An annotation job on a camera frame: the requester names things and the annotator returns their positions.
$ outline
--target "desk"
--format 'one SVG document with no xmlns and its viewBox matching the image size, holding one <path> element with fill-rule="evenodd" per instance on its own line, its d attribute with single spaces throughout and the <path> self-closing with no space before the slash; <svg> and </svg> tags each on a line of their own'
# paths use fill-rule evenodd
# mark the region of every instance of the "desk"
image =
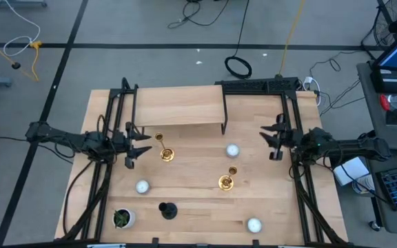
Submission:
<svg viewBox="0 0 397 248">
<path fill-rule="evenodd" d="M 92 91 L 82 132 L 96 129 L 96 120 L 104 114 L 108 93 L 108 90 Z M 131 119 L 132 99 L 131 94 L 125 97 L 121 130 Z M 165 146 L 175 150 L 174 160 L 165 163 L 160 159 L 161 146 L 153 138 L 134 142 L 136 147 L 153 146 L 135 161 L 135 169 L 124 166 L 123 154 L 118 157 L 112 170 L 101 242 L 151 243 L 152 238 L 157 237 L 160 243 L 251 245 L 252 240 L 257 239 L 262 245 L 303 244 L 294 181 L 288 175 L 289 152 L 283 150 L 282 161 L 269 161 L 271 149 L 258 134 L 260 126 L 275 123 L 276 115 L 283 109 L 281 99 L 228 95 L 226 103 L 228 123 L 224 136 L 219 124 L 146 127 L 146 134 L 163 133 Z M 320 127 L 314 94 L 298 92 L 298 105 L 304 130 Z M 228 143 L 240 146 L 237 158 L 226 157 Z M 86 156 L 75 157 L 69 183 L 87 163 Z M 224 192 L 217 182 L 230 166 L 238 169 L 235 186 Z M 91 166 L 74 184 L 68 202 L 68 227 L 85 209 L 93 170 Z M 312 176 L 320 212 L 337 234 L 347 240 L 332 173 L 322 167 L 312 167 Z M 134 187 L 142 178 L 152 187 L 143 196 L 137 194 Z M 175 203 L 179 209 L 177 217 L 163 219 L 158 210 L 160 202 Z M 112 215 L 119 207 L 136 212 L 132 228 L 114 228 Z M 307 213 L 312 223 L 312 215 Z M 251 234 L 246 228 L 247 219 L 254 216 L 263 222 L 263 230 L 258 234 Z M 92 215 L 88 237 L 94 235 L 96 217 L 97 210 Z M 312 229 L 312 240 L 315 240 L 314 233 Z M 61 213 L 55 236 L 62 235 Z"/>
<path fill-rule="evenodd" d="M 380 106 L 378 94 L 373 88 L 373 84 L 370 79 L 371 69 L 369 65 L 361 63 L 356 67 L 358 69 L 359 78 L 361 80 L 365 100 L 367 101 L 367 106 L 369 108 L 371 121 L 376 135 L 380 138 L 384 138 L 389 143 L 391 149 L 397 149 L 397 127 L 388 127 L 385 125 L 385 111 Z M 379 196 L 383 196 L 383 194 L 375 174 L 388 169 L 397 168 L 397 150 L 392 150 L 391 153 L 392 158 L 384 163 L 378 161 L 367 161 L 369 170 L 375 182 L 376 193 L 378 193 Z M 397 233 L 397 212 L 391 210 L 389 205 L 380 202 L 379 200 L 377 200 L 377 205 L 374 205 L 374 207 L 377 208 L 375 209 L 376 219 L 378 220 L 378 215 L 380 214 L 383 227 L 385 227 L 387 231 Z"/>
</svg>

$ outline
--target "brass candle holder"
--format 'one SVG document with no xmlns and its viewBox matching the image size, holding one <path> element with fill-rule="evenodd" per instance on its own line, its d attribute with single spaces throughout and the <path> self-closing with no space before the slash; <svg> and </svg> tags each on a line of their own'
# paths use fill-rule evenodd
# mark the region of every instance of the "brass candle holder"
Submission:
<svg viewBox="0 0 397 248">
<path fill-rule="evenodd" d="M 221 176 L 218 180 L 218 186 L 224 191 L 231 190 L 234 186 L 234 179 L 232 179 L 231 176 L 235 175 L 236 173 L 237 173 L 237 168 L 234 166 L 230 167 L 229 168 L 230 175 Z"/>
<path fill-rule="evenodd" d="M 162 144 L 163 150 L 160 152 L 160 157 L 162 158 L 163 161 L 165 162 L 170 162 L 174 159 L 174 150 L 172 148 L 166 148 L 165 145 L 163 144 L 163 134 L 162 133 L 156 133 L 154 135 L 154 138 L 156 141 L 160 142 Z"/>
</svg>

